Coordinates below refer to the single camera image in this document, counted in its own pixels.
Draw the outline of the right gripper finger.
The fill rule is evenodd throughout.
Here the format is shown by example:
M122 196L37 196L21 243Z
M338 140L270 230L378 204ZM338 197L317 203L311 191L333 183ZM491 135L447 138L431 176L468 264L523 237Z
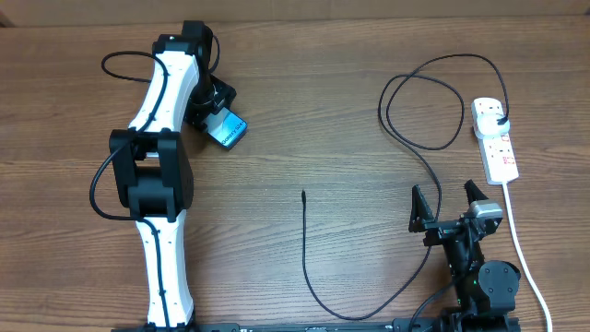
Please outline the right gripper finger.
M488 197L478 188L478 186L472 181L468 180L464 184L466 191L466 198L469 205L479 200L487 200Z
M431 208L416 184L411 191L411 211L408 224L410 232L425 232L434 222Z

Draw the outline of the blue Galaxy smartphone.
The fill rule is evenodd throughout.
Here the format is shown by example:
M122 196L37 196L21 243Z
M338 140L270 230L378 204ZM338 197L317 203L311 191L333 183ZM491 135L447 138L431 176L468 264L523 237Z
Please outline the blue Galaxy smartphone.
M217 114L211 113L206 119L206 132L223 148L233 148L247 131L247 123L227 108Z

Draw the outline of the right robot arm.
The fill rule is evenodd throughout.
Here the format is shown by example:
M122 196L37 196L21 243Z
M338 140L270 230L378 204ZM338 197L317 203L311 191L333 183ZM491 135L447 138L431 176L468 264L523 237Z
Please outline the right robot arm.
M440 245L445 253L451 281L429 297L410 318L409 331L518 331L518 320L509 313L515 309L521 272L512 263L487 261L479 242L496 232L503 211L485 196L473 181L465 183L467 212L458 219L438 221L420 188L412 188L408 230L423 232L427 247ZM457 305L435 318L419 320L434 300L455 290Z

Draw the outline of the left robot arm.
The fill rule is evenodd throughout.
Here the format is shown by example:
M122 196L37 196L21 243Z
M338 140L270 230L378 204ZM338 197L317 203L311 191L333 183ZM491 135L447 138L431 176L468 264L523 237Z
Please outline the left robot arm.
M147 53L154 70L144 101L127 128L110 135L105 162L144 247L150 299L144 331L198 329L183 244L194 175L181 131L191 125L230 149L247 130L230 109L235 88L213 74L219 51L202 21L187 20L181 33L160 35Z

